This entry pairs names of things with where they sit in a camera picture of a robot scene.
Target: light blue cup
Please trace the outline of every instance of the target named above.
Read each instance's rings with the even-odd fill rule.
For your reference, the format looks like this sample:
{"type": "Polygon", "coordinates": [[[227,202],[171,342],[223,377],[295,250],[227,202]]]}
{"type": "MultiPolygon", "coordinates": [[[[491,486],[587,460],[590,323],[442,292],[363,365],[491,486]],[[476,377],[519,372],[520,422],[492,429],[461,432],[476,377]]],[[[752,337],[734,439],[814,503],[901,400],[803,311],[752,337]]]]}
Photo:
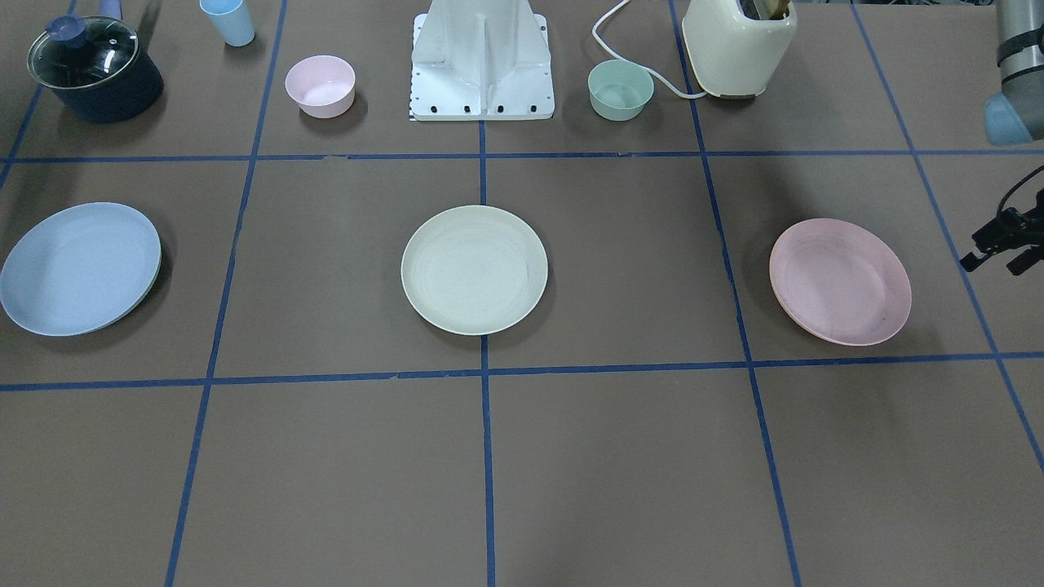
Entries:
{"type": "Polygon", "coordinates": [[[623,61],[602,62],[588,75],[591,108],[609,120],[631,120],[652,97],[652,76],[640,65],[623,61]]]}
{"type": "Polygon", "coordinates": [[[199,0],[199,8],[229,45],[242,47],[254,41],[254,21],[243,0],[199,0]]]}

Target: white cord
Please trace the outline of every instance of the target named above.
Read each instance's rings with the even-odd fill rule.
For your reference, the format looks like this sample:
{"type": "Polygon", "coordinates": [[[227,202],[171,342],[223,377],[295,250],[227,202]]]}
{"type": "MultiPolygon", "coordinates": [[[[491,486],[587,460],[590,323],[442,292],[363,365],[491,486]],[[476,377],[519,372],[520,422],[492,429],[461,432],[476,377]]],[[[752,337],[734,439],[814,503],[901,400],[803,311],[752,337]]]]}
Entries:
{"type": "MultiPolygon", "coordinates": [[[[617,4],[616,6],[613,6],[612,10],[610,10],[610,11],[606,13],[604,15],[602,15],[601,18],[598,19],[598,21],[596,23],[594,23],[594,26],[591,27],[591,36],[594,37],[594,40],[597,41],[599,45],[601,45],[601,48],[604,49],[606,52],[609,53],[610,55],[613,55],[613,57],[615,57],[617,60],[625,61],[625,62],[631,62],[631,60],[621,57],[619,53],[617,53],[616,51],[614,51],[614,50],[612,50],[612,49],[609,48],[609,45],[607,45],[606,42],[601,40],[601,37],[598,37],[598,27],[601,26],[601,24],[603,22],[606,22],[606,19],[608,19],[609,17],[615,15],[617,10],[619,10],[620,8],[622,8],[628,2],[631,2],[631,0],[623,0],[622,2],[620,2],[619,4],[617,4]]],[[[680,98],[685,98],[687,100],[694,100],[696,98],[702,98],[702,97],[704,97],[704,96],[707,95],[707,92],[701,92],[698,94],[686,94],[685,92],[683,92],[683,91],[679,90],[678,88],[675,88],[673,84],[671,84],[670,81],[667,81],[667,78],[664,77],[664,76],[662,76],[662,75],[660,75],[655,69],[645,67],[642,64],[635,64],[635,65],[637,65],[638,67],[640,67],[640,68],[644,69],[645,71],[649,72],[649,74],[651,74],[654,77],[656,77],[660,81],[663,81],[663,85],[666,86],[667,88],[670,88],[670,91],[674,92],[674,94],[678,95],[678,97],[680,97],[680,98]]]]}

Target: plate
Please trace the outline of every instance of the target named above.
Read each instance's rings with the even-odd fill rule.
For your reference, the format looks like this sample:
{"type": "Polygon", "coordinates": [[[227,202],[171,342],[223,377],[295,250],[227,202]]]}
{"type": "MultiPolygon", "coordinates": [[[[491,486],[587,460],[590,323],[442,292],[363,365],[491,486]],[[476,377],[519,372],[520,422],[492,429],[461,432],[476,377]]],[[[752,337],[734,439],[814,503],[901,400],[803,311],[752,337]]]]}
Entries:
{"type": "Polygon", "coordinates": [[[417,229],[402,256],[402,287],[431,324],[455,334],[492,334],[537,306],[547,253],[521,218],[490,206],[451,208],[417,229]]]}
{"type": "Polygon", "coordinates": [[[899,257],[845,220],[813,218],[784,231],[773,246],[768,274],[786,313],[831,343],[883,343],[909,318],[912,294],[899,257]]]}
{"type": "Polygon", "coordinates": [[[0,269],[0,304],[29,332],[84,334],[126,315],[159,271],[160,235],[148,218],[122,204],[82,204],[18,241],[0,269]]]}

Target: pink plate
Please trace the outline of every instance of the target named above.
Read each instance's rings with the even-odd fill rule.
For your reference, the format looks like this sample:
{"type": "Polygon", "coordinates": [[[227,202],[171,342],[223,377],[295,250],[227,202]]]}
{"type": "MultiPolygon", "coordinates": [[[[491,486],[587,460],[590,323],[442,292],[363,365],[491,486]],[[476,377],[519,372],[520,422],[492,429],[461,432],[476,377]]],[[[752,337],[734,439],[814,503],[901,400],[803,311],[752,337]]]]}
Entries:
{"type": "Polygon", "coordinates": [[[883,343],[909,318],[910,281],[899,257],[845,220],[812,218],[784,231],[773,246],[768,276],[786,313],[831,343],[883,343]]]}

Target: pot handle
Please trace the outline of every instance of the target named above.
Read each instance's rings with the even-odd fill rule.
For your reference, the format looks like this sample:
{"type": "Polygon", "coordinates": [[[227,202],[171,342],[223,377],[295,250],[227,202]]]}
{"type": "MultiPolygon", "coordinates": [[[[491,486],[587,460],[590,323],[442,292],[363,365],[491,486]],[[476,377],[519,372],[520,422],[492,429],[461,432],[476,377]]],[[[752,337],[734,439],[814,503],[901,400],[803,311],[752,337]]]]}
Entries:
{"type": "Polygon", "coordinates": [[[120,0],[100,0],[98,2],[98,14],[116,20],[123,20],[123,7],[120,0]]]}

